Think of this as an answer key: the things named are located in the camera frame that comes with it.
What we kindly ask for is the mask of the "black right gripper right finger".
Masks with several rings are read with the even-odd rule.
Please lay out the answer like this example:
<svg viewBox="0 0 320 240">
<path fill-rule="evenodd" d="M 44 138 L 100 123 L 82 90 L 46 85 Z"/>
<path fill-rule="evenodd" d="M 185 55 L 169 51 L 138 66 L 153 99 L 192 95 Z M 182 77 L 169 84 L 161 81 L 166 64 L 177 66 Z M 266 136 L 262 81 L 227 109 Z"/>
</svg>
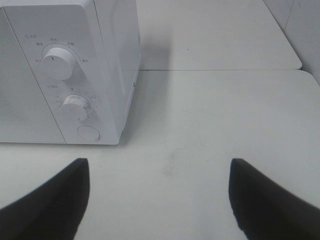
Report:
<svg viewBox="0 0 320 240">
<path fill-rule="evenodd" d="M 318 240 L 320 210 L 241 158 L 230 164 L 228 195 L 249 240 Z"/>
</svg>

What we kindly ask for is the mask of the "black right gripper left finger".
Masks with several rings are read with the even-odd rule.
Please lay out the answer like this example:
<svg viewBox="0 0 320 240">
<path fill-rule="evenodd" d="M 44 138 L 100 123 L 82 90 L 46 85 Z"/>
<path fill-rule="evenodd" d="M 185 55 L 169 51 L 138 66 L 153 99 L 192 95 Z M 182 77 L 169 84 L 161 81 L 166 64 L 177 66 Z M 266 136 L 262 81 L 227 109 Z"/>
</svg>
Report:
<svg viewBox="0 0 320 240">
<path fill-rule="evenodd" d="M 44 184 L 1 208 L 2 240 L 73 240 L 90 196 L 86 158 L 78 158 Z"/>
</svg>

